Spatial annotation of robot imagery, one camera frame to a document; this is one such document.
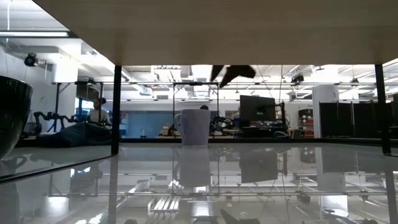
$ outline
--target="ceiling light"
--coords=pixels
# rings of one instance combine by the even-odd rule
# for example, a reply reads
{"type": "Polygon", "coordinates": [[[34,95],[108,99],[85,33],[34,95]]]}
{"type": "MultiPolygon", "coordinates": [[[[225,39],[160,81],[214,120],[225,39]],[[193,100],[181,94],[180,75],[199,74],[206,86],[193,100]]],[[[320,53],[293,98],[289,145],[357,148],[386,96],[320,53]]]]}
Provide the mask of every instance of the ceiling light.
{"type": "Polygon", "coordinates": [[[153,65],[153,67],[159,70],[181,70],[179,65],[153,65]]]}
{"type": "Polygon", "coordinates": [[[0,31],[0,37],[69,37],[68,32],[16,32],[0,31]]]}

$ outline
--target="black bowl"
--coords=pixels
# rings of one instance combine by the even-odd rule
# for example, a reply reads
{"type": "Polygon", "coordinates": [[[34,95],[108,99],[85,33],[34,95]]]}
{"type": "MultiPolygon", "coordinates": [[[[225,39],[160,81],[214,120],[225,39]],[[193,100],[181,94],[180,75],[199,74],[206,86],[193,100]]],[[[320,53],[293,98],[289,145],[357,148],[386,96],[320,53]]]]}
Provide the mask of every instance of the black bowl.
{"type": "Polygon", "coordinates": [[[30,111],[33,87],[0,76],[0,159],[15,147],[30,111]]]}

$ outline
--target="ceiling pipe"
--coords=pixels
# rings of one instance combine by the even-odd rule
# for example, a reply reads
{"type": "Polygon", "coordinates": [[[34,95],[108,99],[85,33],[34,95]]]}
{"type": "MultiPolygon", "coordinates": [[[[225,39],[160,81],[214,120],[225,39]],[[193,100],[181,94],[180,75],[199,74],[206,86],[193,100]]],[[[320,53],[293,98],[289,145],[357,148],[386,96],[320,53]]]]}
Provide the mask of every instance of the ceiling pipe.
{"type": "MultiPolygon", "coordinates": [[[[395,65],[398,65],[398,60],[397,60],[397,59],[392,60],[392,61],[387,62],[387,63],[384,63],[384,64],[383,64],[384,73],[388,72],[388,71],[389,71],[390,69],[392,69],[393,66],[395,66],[395,65]]],[[[364,73],[362,73],[362,74],[356,75],[354,78],[367,78],[367,77],[370,77],[370,76],[372,76],[372,75],[376,75],[376,74],[374,73],[374,71],[371,71],[371,72],[364,72],[364,73]]]]}
{"type": "Polygon", "coordinates": [[[290,73],[292,73],[292,72],[294,72],[296,69],[298,69],[298,67],[299,67],[300,65],[296,65],[296,66],[294,66],[292,69],[290,69],[285,75],[283,75],[283,78],[285,78],[286,77],[286,75],[288,75],[288,74],[290,74],[290,73]]]}
{"type": "MultiPolygon", "coordinates": [[[[128,75],[130,75],[130,73],[127,72],[127,70],[125,68],[122,68],[122,78],[124,79],[125,82],[139,82],[140,81],[140,80],[133,78],[132,76],[129,77],[128,75]]],[[[132,83],[131,86],[133,88],[135,88],[140,93],[140,95],[152,96],[154,94],[154,92],[152,91],[151,88],[145,87],[143,85],[138,85],[138,84],[132,83]]]]}

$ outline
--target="security camera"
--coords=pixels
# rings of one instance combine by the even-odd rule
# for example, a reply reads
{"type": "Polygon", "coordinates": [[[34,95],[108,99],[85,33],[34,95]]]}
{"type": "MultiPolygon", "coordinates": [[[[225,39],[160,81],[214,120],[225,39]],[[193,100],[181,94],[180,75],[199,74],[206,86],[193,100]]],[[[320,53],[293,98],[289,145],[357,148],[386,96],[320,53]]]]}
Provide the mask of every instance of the security camera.
{"type": "Polygon", "coordinates": [[[34,68],[39,64],[39,60],[37,60],[35,53],[29,53],[27,54],[24,63],[26,66],[34,68]]]}

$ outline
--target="white mug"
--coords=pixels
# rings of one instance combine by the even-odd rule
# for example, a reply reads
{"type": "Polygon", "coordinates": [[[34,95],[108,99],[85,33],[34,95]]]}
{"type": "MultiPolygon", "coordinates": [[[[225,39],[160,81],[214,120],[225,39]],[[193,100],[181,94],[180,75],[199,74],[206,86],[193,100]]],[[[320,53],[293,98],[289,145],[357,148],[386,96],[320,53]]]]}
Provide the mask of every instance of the white mug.
{"type": "Polygon", "coordinates": [[[206,146],[209,140],[210,111],[182,110],[174,117],[174,127],[180,132],[183,146],[206,146]]]}

